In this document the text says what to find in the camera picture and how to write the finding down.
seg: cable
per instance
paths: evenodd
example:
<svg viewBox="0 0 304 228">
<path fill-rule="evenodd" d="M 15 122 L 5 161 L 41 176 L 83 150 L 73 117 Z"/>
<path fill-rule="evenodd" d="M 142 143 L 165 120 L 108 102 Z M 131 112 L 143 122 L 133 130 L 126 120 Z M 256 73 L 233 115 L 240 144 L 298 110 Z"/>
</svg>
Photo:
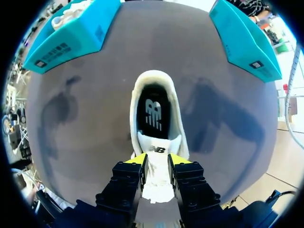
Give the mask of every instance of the cable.
<svg viewBox="0 0 304 228">
<path fill-rule="evenodd" d="M 274 200 L 280 198 L 280 197 L 283 196 L 283 195 L 287 195 L 287 194 L 293 194 L 293 195 L 295 195 L 296 192 L 295 192 L 295 191 L 284 191 L 284 192 L 282 192 L 282 193 L 280 193 L 280 194 L 278 194 L 278 195 L 276 195 L 276 196 L 274 196 L 274 197 L 268 198 L 268 200 L 266 200 L 265 203 L 269 204 L 269 203 L 271 203 L 272 201 L 274 201 Z"/>
<path fill-rule="evenodd" d="M 36 206 L 36 209 L 35 209 L 35 214 L 38 214 L 40 204 L 41 204 L 41 202 L 38 200 L 38 203 L 37 203 L 37 206 Z"/>
<path fill-rule="evenodd" d="M 37 188 L 37 190 L 38 190 L 38 191 L 40 190 L 40 189 L 38 188 L 38 186 L 37 186 L 37 184 L 36 184 L 34 178 L 31 177 L 28 173 L 26 173 L 26 172 L 24 172 L 24 171 L 22 171 L 22 170 L 19 170 L 19 169 L 15 169 L 15 168 L 12 168 L 11 170 L 12 170 L 12 172 L 22 173 L 22 174 L 26 175 L 26 176 L 33 182 L 33 184 L 35 185 L 35 187 Z"/>
<path fill-rule="evenodd" d="M 292 89 L 292 86 L 293 86 L 294 77 L 295 77 L 295 70 L 296 70 L 296 67 L 297 67 L 298 62 L 299 62 L 300 53 L 301 53 L 301 46 L 300 46 L 300 44 L 297 43 L 297 45 L 295 47 L 295 51 L 294 51 L 294 60 L 293 60 L 293 64 L 292 64 L 292 67 L 291 67 L 289 81 L 288 81 L 288 90 L 287 90 L 286 101 L 285 101 L 285 120 L 286 120 L 287 128 L 288 128 L 292 138 L 304 150 L 304 145 L 295 136 L 293 130 L 290 127 L 290 123 L 289 123 L 289 119 L 288 119 L 290 93 L 291 93 L 291 89 Z"/>
</svg>

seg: table surface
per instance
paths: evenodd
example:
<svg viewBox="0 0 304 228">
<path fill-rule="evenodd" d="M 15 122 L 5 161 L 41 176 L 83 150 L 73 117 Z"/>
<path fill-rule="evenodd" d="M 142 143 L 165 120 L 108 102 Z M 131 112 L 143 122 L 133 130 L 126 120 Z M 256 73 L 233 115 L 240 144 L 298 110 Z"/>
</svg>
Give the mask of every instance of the table surface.
<svg viewBox="0 0 304 228">
<path fill-rule="evenodd" d="M 190 160 L 200 162 L 222 202 L 266 172 L 276 141 L 275 84 L 227 62 L 207 12 L 131 1 L 121 5 L 100 52 L 32 75 L 30 146 L 42 180 L 57 195 L 94 205 L 113 166 L 130 158 L 131 92 L 150 69 L 172 77 Z M 178 216 L 175 200 L 142 199 L 137 220 Z"/>
</svg>

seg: white object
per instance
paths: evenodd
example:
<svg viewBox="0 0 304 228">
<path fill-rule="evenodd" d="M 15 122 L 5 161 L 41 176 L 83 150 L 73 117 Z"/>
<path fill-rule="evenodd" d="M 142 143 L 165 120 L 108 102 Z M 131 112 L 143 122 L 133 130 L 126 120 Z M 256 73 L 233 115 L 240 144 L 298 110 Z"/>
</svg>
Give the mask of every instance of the white object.
<svg viewBox="0 0 304 228">
<path fill-rule="evenodd" d="M 26 72 L 23 74 L 23 73 L 19 70 L 19 67 L 18 67 L 17 64 L 15 65 L 15 70 L 16 70 L 16 72 L 17 72 L 17 80 L 16 80 L 16 83 L 18 84 L 19 81 L 21 80 L 22 83 L 26 86 L 27 84 L 26 84 L 26 82 L 25 82 L 25 80 L 24 80 L 24 77 L 29 73 L 29 70 L 26 71 Z"/>
<path fill-rule="evenodd" d="M 75 205 L 70 204 L 69 202 L 65 201 L 64 199 L 60 198 L 58 195 L 53 193 L 50 189 L 45 189 L 45 192 L 49 194 L 49 196 L 56 202 L 56 204 L 62 209 L 66 209 L 67 207 L 74 208 Z"/>
<path fill-rule="evenodd" d="M 295 51 L 294 51 L 294 60 L 293 60 L 293 65 L 291 67 L 291 71 L 290 71 L 290 77 L 289 77 L 289 81 L 288 81 L 288 91 L 286 94 L 286 101 L 285 101 L 285 120 L 286 120 L 286 125 L 287 128 L 292 136 L 292 138 L 295 140 L 295 142 L 302 148 L 304 149 L 304 145 L 298 140 L 298 138 L 295 136 L 293 130 L 291 129 L 290 123 L 289 123 L 289 101 L 290 101 L 290 93 L 293 87 L 293 81 L 294 81 L 294 77 L 295 77 L 295 70 L 296 70 L 296 66 L 298 65 L 299 62 L 299 56 L 301 53 L 301 46 L 300 44 L 296 45 Z"/>
<path fill-rule="evenodd" d="M 9 106 L 12 108 L 13 111 L 16 110 L 16 96 L 17 96 L 17 89 L 10 84 L 7 86 L 7 96 L 9 99 Z"/>
<path fill-rule="evenodd" d="M 162 86 L 171 103 L 171 122 L 168 139 L 158 139 L 143 135 L 137 129 L 137 106 L 142 90 L 150 84 Z M 151 200 L 151 203 L 169 202 L 174 198 L 168 171 L 168 153 L 174 153 L 185 159 L 189 158 L 189 149 L 181 120 L 181 111 L 169 75 L 162 71 L 150 70 L 142 73 L 135 82 L 130 105 L 130 129 L 134 153 L 131 158 L 140 155 L 143 151 L 148 155 L 148 174 L 142 197 Z M 151 146 L 162 147 L 162 153 L 152 152 Z"/>
<path fill-rule="evenodd" d="M 254 16 L 254 17 L 255 17 L 257 23 L 260 22 L 260 19 L 257 16 Z"/>
<path fill-rule="evenodd" d="M 34 179 L 34 177 L 32 177 L 28 171 L 22 171 L 22 170 L 19 170 L 19 169 L 15 169 L 15 168 L 12 168 L 11 169 L 12 172 L 16 172 L 16 173 L 20 173 L 22 176 L 23 176 L 23 179 L 26 183 L 27 186 L 30 186 L 30 189 L 27 190 L 28 193 L 32 190 L 32 184 L 37 188 L 37 190 L 39 190 L 37 184 L 36 184 L 36 180 Z"/>
<path fill-rule="evenodd" d="M 63 11 L 60 17 L 54 17 L 51 21 L 53 29 L 56 31 L 71 20 L 78 18 L 82 12 L 91 4 L 91 0 L 71 4 L 70 8 Z"/>
</svg>

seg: white cable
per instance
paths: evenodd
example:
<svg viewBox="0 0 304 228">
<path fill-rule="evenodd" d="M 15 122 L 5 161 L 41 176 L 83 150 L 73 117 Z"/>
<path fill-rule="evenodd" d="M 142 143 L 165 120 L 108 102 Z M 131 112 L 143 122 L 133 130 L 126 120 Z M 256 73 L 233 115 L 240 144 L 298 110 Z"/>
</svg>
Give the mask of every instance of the white cable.
<svg viewBox="0 0 304 228">
<path fill-rule="evenodd" d="M 35 185 L 35 187 L 37 188 L 37 190 L 38 190 L 38 191 L 40 190 L 40 189 L 38 188 L 38 186 L 37 186 L 37 184 L 36 184 L 34 178 L 31 177 L 28 173 L 26 173 L 26 172 L 24 172 L 24 171 L 22 171 L 22 170 L 19 170 L 19 169 L 14 169 L 14 168 L 12 168 L 11 170 L 12 170 L 13 172 L 22 173 L 22 174 L 26 175 L 26 176 L 33 182 L 33 184 Z"/>
<path fill-rule="evenodd" d="M 38 200 L 38 203 L 37 203 L 37 206 L 36 206 L 36 209 L 35 209 L 35 214 L 38 213 L 39 208 L 40 208 L 40 204 L 41 204 L 41 202 Z"/>
<path fill-rule="evenodd" d="M 286 120 L 287 128 L 288 128 L 292 138 L 304 150 L 304 145 L 295 136 L 293 130 L 290 127 L 289 118 L 288 118 L 290 93 L 291 93 L 291 89 L 292 89 L 292 86 L 293 86 L 294 77 L 295 77 L 295 70 L 296 70 L 296 67 L 297 67 L 298 62 L 299 62 L 300 53 L 301 53 L 301 46 L 300 46 L 300 44 L 297 43 L 297 45 L 295 47 L 295 51 L 294 51 L 294 60 L 293 60 L 293 64 L 292 64 L 292 67 L 291 67 L 289 81 L 288 81 L 288 90 L 287 90 L 286 101 L 285 101 L 285 120 Z"/>
</svg>

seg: sticker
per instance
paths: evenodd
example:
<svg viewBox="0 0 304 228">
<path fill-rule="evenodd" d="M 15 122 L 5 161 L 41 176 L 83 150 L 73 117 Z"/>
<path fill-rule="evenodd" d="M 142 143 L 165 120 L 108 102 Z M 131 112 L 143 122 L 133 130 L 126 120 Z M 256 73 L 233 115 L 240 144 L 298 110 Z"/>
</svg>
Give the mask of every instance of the sticker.
<svg viewBox="0 0 304 228">
<path fill-rule="evenodd" d="M 263 67 L 264 65 L 260 61 L 256 61 L 256 62 L 253 62 L 253 63 L 249 64 L 249 66 L 251 66 L 254 69 L 258 69 L 260 67 Z"/>
<path fill-rule="evenodd" d="M 35 65 L 40 67 L 40 68 L 44 68 L 47 64 L 45 62 L 41 61 L 41 60 L 37 60 L 35 62 Z"/>
<path fill-rule="evenodd" d="M 70 48 L 66 43 L 62 43 L 48 51 L 48 53 L 41 58 L 44 61 L 37 60 L 35 62 L 35 65 L 41 68 L 45 67 L 47 65 L 46 62 L 50 63 L 51 61 L 57 59 L 63 54 L 70 52 L 71 50 L 72 48 Z"/>
</svg>

